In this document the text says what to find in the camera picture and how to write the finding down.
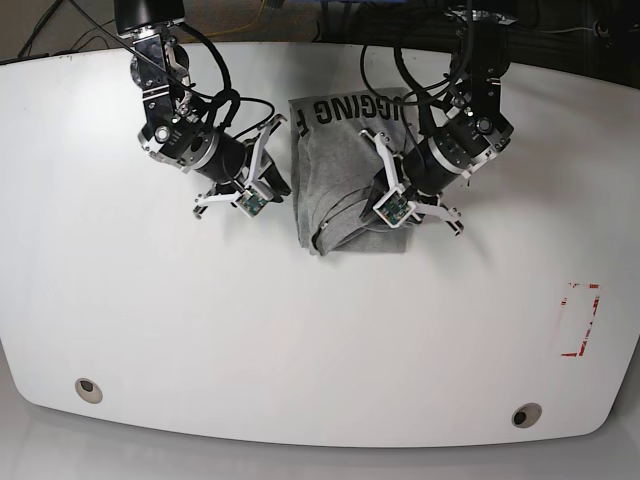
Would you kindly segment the right table grommet hole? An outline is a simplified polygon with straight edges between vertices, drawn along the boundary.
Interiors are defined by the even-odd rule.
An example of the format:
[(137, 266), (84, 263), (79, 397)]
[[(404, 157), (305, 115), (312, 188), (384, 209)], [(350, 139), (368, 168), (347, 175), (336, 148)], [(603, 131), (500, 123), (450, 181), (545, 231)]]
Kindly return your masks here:
[(514, 411), (512, 425), (519, 429), (527, 429), (537, 423), (542, 415), (542, 407), (537, 403), (527, 403)]

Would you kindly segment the red tape rectangle marking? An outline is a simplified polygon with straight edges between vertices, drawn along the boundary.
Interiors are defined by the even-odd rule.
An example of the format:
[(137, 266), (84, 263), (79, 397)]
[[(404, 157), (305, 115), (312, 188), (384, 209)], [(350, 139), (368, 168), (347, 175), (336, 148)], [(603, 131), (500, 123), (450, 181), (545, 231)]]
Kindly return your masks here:
[(570, 283), (560, 307), (555, 349), (564, 358), (584, 355), (599, 306), (601, 286)]

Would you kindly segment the table grommet hole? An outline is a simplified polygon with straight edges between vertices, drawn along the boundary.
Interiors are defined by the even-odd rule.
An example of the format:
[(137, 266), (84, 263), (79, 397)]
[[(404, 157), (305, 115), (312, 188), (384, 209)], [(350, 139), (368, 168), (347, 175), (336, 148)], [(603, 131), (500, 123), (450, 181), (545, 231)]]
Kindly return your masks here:
[(75, 382), (75, 390), (78, 396), (89, 404), (97, 405), (103, 400), (102, 390), (95, 382), (89, 379), (78, 379)]
[(514, 411), (512, 425), (519, 429), (527, 429), (537, 423), (542, 415), (542, 407), (537, 403), (527, 403)]

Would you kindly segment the grey t-shirt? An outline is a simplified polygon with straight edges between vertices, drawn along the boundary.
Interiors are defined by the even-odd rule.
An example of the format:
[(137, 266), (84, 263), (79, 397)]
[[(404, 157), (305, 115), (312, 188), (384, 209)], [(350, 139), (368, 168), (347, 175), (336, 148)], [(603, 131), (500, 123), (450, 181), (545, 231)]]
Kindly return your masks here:
[(384, 166), (360, 132), (384, 133), (392, 150), (407, 152), (399, 108), (366, 91), (294, 99), (289, 108), (292, 202), (301, 247), (315, 256), (405, 252), (406, 228), (392, 229), (363, 212)]

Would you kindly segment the left table grommet hole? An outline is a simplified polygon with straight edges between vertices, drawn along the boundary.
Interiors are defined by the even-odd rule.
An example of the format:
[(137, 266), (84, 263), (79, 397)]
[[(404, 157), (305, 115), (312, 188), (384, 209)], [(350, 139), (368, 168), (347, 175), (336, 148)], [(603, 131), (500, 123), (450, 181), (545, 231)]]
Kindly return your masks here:
[(97, 405), (103, 400), (102, 390), (95, 382), (89, 379), (78, 379), (75, 382), (75, 390), (78, 396), (89, 404)]

